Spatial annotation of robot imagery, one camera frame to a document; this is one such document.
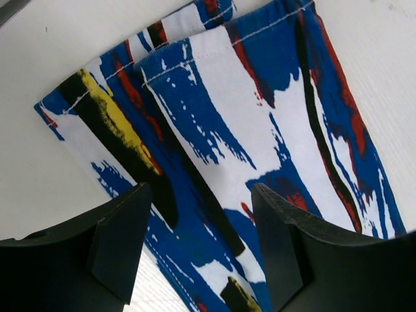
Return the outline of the blue white patterned trousers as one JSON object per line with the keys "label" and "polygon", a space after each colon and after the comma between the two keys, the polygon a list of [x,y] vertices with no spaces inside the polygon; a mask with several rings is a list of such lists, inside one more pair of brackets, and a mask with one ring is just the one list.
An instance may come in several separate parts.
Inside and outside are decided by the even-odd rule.
{"label": "blue white patterned trousers", "polygon": [[35,105],[111,197],[151,186],[144,243],[189,311],[270,311],[251,190],[337,226],[406,233],[313,1],[193,1]]}

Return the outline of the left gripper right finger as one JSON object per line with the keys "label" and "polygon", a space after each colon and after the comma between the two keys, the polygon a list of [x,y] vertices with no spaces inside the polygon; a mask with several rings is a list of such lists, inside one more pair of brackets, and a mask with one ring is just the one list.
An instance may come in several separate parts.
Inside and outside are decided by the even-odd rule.
{"label": "left gripper right finger", "polygon": [[262,183],[252,205],[274,311],[414,311],[415,234],[369,237]]}

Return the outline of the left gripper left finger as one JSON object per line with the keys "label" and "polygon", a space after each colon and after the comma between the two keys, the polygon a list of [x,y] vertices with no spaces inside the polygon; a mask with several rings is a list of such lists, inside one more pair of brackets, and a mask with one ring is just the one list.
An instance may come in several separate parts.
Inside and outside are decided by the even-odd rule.
{"label": "left gripper left finger", "polygon": [[53,227],[1,241],[2,311],[122,311],[131,302],[151,188]]}

